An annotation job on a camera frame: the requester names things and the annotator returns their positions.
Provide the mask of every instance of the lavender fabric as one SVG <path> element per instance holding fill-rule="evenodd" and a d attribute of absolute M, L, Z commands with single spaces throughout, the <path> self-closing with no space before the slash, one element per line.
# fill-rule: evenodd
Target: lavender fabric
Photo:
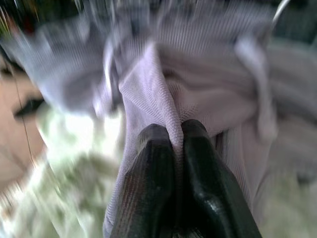
<path fill-rule="evenodd" d="M 204 18 L 204 10 L 210 21 Z M 175 152 L 178 206 L 182 193 L 181 123 L 197 119 L 210 137 L 222 133 L 214 141 L 259 221 L 259 186 L 277 135 L 272 101 L 281 112 L 317 118 L 312 104 L 316 93 L 307 87 L 316 89 L 316 57 L 282 48 L 267 52 L 263 42 L 272 16 L 269 11 L 253 14 L 254 5 L 232 5 L 214 15 L 207 6 L 201 11 L 193 21 L 166 14 L 161 24 L 138 35 L 123 21 L 108 39 L 105 81 L 99 87 L 102 99 L 96 97 L 94 105 L 102 115 L 113 103 L 111 94 L 118 90 L 127 115 L 127 134 L 116 189 L 106 211 L 105 237 L 111 233 L 125 173 L 136 156 L 136 137 L 147 125 L 163 125 L 169 133 Z M 302 60 L 307 64 L 295 68 Z"/>
<path fill-rule="evenodd" d="M 103 76 L 106 34 L 86 14 L 45 24 L 34 35 L 3 39 L 46 102 L 61 111 L 94 115 L 93 97 Z"/>

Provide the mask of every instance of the garment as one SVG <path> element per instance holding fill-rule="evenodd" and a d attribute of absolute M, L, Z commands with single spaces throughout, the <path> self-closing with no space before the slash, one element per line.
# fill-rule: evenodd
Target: garment
<path fill-rule="evenodd" d="M 122 114 L 99 122 L 41 106 L 37 123 L 47 149 L 14 201 L 5 237 L 102 238 L 123 153 Z"/>
<path fill-rule="evenodd" d="M 183 174 L 181 123 L 197 119 L 210 137 L 222 134 L 221 139 L 214 138 L 220 156 L 236 176 L 259 222 L 260 213 L 256 214 L 259 209 L 254 207 L 260 206 L 257 194 L 274 140 L 274 133 L 266 137 L 262 132 L 265 131 L 263 128 L 274 128 L 276 119 L 269 124 L 266 124 L 267 120 L 261 120 L 263 85 L 257 83 L 258 79 L 267 78 L 269 85 L 265 86 L 265 97 L 274 99 L 278 113 L 296 113 L 310 120 L 317 118 L 312 104 L 316 96 L 313 92 L 316 86 L 313 80 L 315 56 L 277 46 L 269 48 L 262 54 L 265 59 L 250 67 L 251 58 L 241 57 L 235 47 L 244 35 L 247 38 L 251 35 L 249 39 L 257 45 L 252 48 L 251 56 L 258 55 L 257 49 L 262 50 L 264 46 L 271 14 L 253 15 L 254 9 L 247 6 L 244 10 L 251 14 L 242 17 L 235 5 L 215 13 L 217 22 L 212 11 L 205 7 L 200 8 L 202 12 L 192 21 L 186 18 L 188 15 L 177 15 L 171 10 L 161 20 L 161 25 L 153 27 L 155 30 L 139 31 L 139 34 L 133 34 L 132 30 L 129 33 L 129 21 L 126 24 L 123 21 L 117 31 L 114 30 L 113 37 L 121 43 L 113 41 L 116 45 L 106 45 L 106 80 L 102 82 L 104 86 L 99 87 L 106 96 L 101 93 L 102 97 L 95 99 L 95 109 L 97 114 L 106 112 L 107 104 L 113 103 L 109 95 L 114 91 L 113 85 L 117 84 L 127 114 L 127 135 L 116 190 L 106 212 L 105 237 L 111 233 L 125 173 L 136 156 L 136 136 L 147 125 L 163 125 L 169 133 L 175 152 L 175 186 L 179 194 Z M 204 10 L 211 23 L 204 18 Z M 242 22 L 250 21 L 247 27 L 238 23 L 239 16 Z M 305 63 L 296 67 L 303 60 Z M 274 107 L 267 102 L 266 107 L 274 115 Z"/>
<path fill-rule="evenodd" d="M 45 101 L 60 111 L 94 115 L 93 97 L 103 75 L 101 35 L 87 14 L 18 33 L 1 45 L 25 69 Z"/>

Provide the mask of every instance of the green patterned fabric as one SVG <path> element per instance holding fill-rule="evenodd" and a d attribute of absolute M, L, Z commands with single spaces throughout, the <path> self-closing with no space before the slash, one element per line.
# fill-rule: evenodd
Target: green patterned fabric
<path fill-rule="evenodd" d="M 45 162 L 32 172 L 7 232 L 15 238 L 102 238 L 122 157 L 122 114 L 105 119 L 102 130 L 100 121 L 46 108 L 38 125 L 48 146 Z"/>

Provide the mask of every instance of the light purple cloth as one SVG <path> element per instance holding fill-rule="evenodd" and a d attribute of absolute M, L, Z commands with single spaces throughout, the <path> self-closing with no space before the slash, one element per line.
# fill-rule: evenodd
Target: light purple cloth
<path fill-rule="evenodd" d="M 93 97 L 103 76 L 106 34 L 86 15 L 45 24 L 34 35 L 2 40 L 45 101 L 61 111 L 94 115 Z"/>
<path fill-rule="evenodd" d="M 183 121 L 198 119 L 210 137 L 228 131 L 222 157 L 236 175 L 251 209 L 274 138 L 274 135 L 263 136 L 266 130 L 262 126 L 267 120 L 259 123 L 268 112 L 274 114 L 271 98 L 265 96 L 270 95 L 269 90 L 261 90 L 263 85 L 255 80 L 259 76 L 240 63 L 246 62 L 243 55 L 238 59 L 235 53 L 236 41 L 243 43 L 244 38 L 240 37 L 244 35 L 262 50 L 261 42 L 273 14 L 265 7 L 244 2 L 231 2 L 226 7 L 199 5 L 189 18 L 173 8 L 164 13 L 150 19 L 150 27 L 137 35 L 133 34 L 130 22 L 123 19 L 106 44 L 105 81 L 99 86 L 100 95 L 94 105 L 98 115 L 107 112 L 114 100 L 109 96 L 115 89 L 112 85 L 118 83 L 127 116 L 127 134 L 116 188 L 106 212 L 105 237 L 115 220 L 124 175 L 136 156 L 136 137 L 147 125 L 163 125 L 169 133 L 175 152 L 179 216 Z M 259 80 L 267 80 L 264 63 L 256 65 L 265 74 Z M 266 99 L 258 97 L 257 91 Z M 258 114 L 258 108 L 264 113 Z M 274 123 L 271 120 L 264 127 L 274 128 Z"/>

